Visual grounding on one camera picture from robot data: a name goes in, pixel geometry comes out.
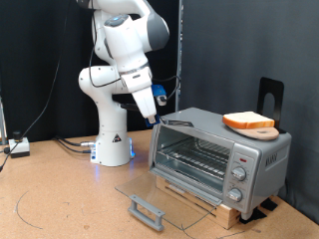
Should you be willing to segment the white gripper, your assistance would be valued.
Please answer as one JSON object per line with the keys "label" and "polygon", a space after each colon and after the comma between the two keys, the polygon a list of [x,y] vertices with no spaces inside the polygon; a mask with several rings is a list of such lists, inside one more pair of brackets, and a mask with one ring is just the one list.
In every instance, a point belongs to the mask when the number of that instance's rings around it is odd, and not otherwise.
{"label": "white gripper", "polygon": [[133,98],[145,119],[149,123],[157,122],[157,109],[152,91],[152,72],[149,66],[146,66],[136,72],[122,75],[122,80],[133,95]]}

